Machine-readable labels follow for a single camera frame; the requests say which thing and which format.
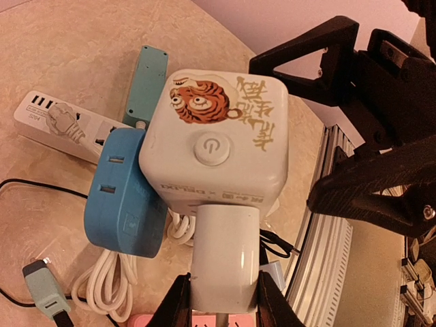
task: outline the pink power strip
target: pink power strip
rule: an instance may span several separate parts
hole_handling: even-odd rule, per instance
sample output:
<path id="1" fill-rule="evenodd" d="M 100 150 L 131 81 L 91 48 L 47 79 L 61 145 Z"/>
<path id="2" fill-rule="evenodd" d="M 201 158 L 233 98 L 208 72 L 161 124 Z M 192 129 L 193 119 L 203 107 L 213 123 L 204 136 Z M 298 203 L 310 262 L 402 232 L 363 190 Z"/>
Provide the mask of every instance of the pink power strip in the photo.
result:
<path id="1" fill-rule="evenodd" d="M 153 315 L 134 315 L 129 319 L 127 327 L 146 327 Z M 214 315 L 193 315 L 192 327 L 215 327 Z M 254 327 L 250 315 L 229 316 L 229 327 Z"/>

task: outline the power button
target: power button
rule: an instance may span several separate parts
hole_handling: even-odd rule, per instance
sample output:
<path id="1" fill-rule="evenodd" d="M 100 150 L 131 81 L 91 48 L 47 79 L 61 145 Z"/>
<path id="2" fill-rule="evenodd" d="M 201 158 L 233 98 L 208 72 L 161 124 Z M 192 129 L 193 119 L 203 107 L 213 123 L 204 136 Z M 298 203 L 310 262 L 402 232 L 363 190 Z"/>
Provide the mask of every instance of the power button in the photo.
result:
<path id="1" fill-rule="evenodd" d="M 229 157 L 230 142 L 224 134 L 208 132 L 198 138 L 193 151 L 202 164 L 218 166 Z"/>

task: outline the white power strip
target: white power strip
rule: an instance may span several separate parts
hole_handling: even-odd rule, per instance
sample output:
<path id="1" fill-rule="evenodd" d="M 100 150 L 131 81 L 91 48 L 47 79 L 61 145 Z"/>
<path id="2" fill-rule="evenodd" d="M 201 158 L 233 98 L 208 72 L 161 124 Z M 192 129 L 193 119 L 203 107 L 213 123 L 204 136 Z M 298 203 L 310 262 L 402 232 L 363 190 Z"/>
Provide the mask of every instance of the white power strip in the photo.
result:
<path id="1" fill-rule="evenodd" d="M 34 141 L 50 146 L 59 151 L 97 164 L 97 158 L 81 144 L 70 140 L 68 136 L 58 136 L 50 131 L 46 124 L 49 107 L 64 103 L 76 114 L 77 123 L 86 139 L 101 152 L 110 132 L 116 128 L 131 128 L 118 121 L 106 118 L 81 107 L 69 104 L 39 91 L 30 91 L 21 101 L 14 113 L 18 132 Z"/>

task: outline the marble tabletop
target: marble tabletop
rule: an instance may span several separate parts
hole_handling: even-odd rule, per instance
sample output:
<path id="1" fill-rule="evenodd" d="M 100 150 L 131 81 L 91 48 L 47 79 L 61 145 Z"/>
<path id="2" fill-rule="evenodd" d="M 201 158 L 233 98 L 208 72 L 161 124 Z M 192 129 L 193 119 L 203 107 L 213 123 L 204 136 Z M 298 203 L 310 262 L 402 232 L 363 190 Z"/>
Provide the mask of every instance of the marble tabletop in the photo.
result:
<path id="1" fill-rule="evenodd" d="M 142 45 L 169 54 L 168 73 L 183 68 L 247 72 L 248 47 L 190 0 L 34 0 L 0 13 L 0 180 L 27 178 L 87 193 L 95 166 L 17 134 L 13 113 L 30 90 L 121 120 Z M 290 243 L 298 234 L 322 124 L 290 97 L 289 176 L 281 206 L 262 226 Z M 29 302 L 21 269 L 49 257 L 65 292 L 101 249 L 84 234 L 84 200 L 56 191 L 5 187 L 0 193 L 0 287 Z M 164 240 L 153 260 L 138 259 L 133 313 L 152 313 L 175 277 L 189 271 L 191 248 Z M 76 326 L 111 326 L 71 302 Z M 52 326 L 37 309 L 0 296 L 1 326 Z"/>

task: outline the power socket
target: power socket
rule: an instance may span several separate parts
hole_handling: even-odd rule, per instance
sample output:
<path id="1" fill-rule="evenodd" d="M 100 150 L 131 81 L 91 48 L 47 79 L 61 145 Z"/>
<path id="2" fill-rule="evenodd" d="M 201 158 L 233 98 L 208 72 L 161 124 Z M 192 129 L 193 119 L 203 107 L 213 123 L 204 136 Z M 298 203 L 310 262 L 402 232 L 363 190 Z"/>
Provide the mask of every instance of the power socket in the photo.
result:
<path id="1" fill-rule="evenodd" d="M 67 136 L 58 136 L 52 133 L 48 128 L 46 124 L 48 109 L 60 103 L 67 104 L 72 108 L 76 114 L 77 123 L 84 132 L 86 139 L 94 144 L 95 148 L 100 152 L 111 131 L 120 127 L 131 128 L 119 121 L 106 118 L 51 95 L 39 91 L 30 91 L 14 113 L 18 132 L 36 142 L 97 164 L 98 158 L 89 150 L 70 140 Z"/>

